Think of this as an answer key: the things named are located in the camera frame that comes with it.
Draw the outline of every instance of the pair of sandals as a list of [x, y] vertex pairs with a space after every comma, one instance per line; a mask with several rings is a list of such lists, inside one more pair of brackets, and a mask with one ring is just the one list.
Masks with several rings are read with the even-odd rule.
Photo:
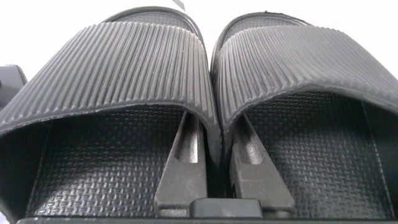
[[[132, 9], [81, 30], [0, 111], [0, 210], [392, 220], [397, 113], [398, 81], [337, 30], [247, 14], [209, 72], [187, 15]], [[237, 198], [260, 214], [218, 215]]]

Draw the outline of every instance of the black slide sandal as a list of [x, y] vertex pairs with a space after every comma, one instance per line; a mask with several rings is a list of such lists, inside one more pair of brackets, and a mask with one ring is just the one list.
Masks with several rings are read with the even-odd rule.
[[237, 198], [270, 216], [395, 219], [398, 81], [355, 41], [248, 14], [220, 36], [211, 76]]
[[0, 112], [0, 210], [12, 223], [186, 217], [207, 196], [205, 138], [215, 167], [221, 138], [193, 32], [141, 21], [90, 26], [27, 83]]

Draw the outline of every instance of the textured footbed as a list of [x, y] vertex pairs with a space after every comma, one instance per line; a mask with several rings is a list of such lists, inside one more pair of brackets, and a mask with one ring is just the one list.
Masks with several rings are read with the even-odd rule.
[[177, 26], [192, 32], [190, 26], [182, 18], [164, 12], [143, 12], [126, 16], [116, 21], [145, 22], [150, 24]]
[[308, 92], [246, 115], [295, 199], [294, 218], [393, 218], [361, 101]]
[[272, 17], [268, 15], [265, 16], [253, 16], [242, 19], [236, 22], [230, 29], [228, 29], [223, 43], [225, 43], [230, 37], [234, 34], [241, 32], [245, 29], [255, 28], [255, 27], [263, 27], [263, 26], [298, 26], [302, 23], [299, 23], [294, 20], [282, 19], [280, 17]]
[[176, 107], [137, 106], [49, 123], [26, 217], [155, 217], [182, 115]]

